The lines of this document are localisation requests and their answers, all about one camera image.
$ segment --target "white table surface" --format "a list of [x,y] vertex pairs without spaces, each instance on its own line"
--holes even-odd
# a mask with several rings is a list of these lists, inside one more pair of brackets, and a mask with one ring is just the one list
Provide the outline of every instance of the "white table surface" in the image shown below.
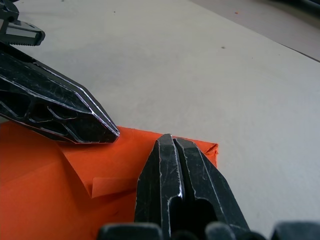
[[320,213],[320,64],[188,0],[20,0],[19,47],[117,125],[219,143],[251,227]]

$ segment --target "orange paper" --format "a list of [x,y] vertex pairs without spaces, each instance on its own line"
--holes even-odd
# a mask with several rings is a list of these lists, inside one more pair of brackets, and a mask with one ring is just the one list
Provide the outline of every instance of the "orange paper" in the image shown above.
[[[161,134],[119,130],[113,144],[74,145],[1,124],[1,240],[93,240],[103,224],[131,222],[137,179]],[[216,166],[218,145],[194,142]]]

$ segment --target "gray table surface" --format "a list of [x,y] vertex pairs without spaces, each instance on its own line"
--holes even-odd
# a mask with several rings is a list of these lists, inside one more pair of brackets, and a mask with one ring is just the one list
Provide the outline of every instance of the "gray table surface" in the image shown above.
[[253,230],[319,219],[318,62],[188,0],[17,6],[46,32],[19,49],[87,87],[117,125],[219,143]]

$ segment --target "orange envelope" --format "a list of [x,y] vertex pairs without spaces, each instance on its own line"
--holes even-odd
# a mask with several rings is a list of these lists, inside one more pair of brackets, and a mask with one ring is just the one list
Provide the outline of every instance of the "orange envelope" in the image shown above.
[[[132,222],[137,179],[159,133],[119,127],[113,144],[57,143],[0,125],[1,240],[94,240]],[[193,140],[217,166],[218,145]]]

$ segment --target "robotic claw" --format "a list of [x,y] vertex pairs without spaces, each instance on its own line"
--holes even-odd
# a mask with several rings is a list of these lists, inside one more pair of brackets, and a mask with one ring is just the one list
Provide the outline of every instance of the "robotic claw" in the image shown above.
[[[50,139],[113,143],[120,133],[82,85],[10,45],[38,46],[45,33],[0,0],[0,116]],[[319,240],[320,224],[289,222],[271,240]],[[134,223],[103,226],[97,240],[265,240],[250,231],[222,174],[197,146],[160,137],[137,183]]]

